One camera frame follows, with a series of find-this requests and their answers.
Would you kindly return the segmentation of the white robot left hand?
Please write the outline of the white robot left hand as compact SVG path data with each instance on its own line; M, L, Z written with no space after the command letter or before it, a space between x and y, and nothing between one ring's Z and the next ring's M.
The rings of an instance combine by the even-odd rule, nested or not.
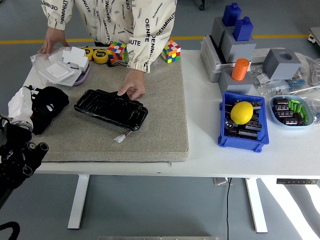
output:
M32 85L22 86L8 103L8 117L14 125L33 126L33 114L35 110L35 97L33 91L38 89Z

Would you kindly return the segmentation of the person's left hand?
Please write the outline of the person's left hand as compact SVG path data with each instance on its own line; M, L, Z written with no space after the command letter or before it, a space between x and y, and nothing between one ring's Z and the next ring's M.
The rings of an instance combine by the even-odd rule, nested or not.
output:
M145 72L131 69L125 77L125 81L118 90L117 95L127 94L130 100L136 100L146 92Z

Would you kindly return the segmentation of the person's right hand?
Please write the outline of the person's right hand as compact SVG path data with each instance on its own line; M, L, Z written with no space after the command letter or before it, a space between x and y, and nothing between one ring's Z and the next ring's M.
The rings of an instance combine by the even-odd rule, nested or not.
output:
M48 27L45 35L44 44L38 51L39 54L51 54L57 43L62 44L63 47L69 47L70 45L66 41L66 35L64 30Z

